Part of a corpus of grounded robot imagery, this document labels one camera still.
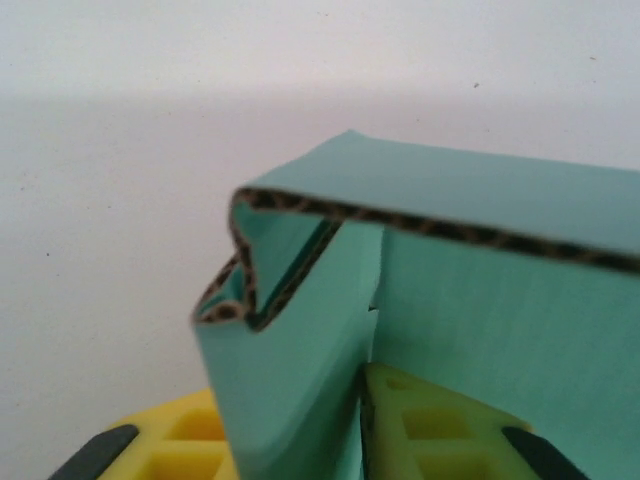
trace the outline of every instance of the white background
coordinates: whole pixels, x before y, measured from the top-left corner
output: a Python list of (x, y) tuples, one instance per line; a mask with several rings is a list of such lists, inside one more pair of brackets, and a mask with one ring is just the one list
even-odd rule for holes
[(640, 169), (640, 4), (0, 0), (0, 478), (205, 386), (233, 187), (347, 128)]

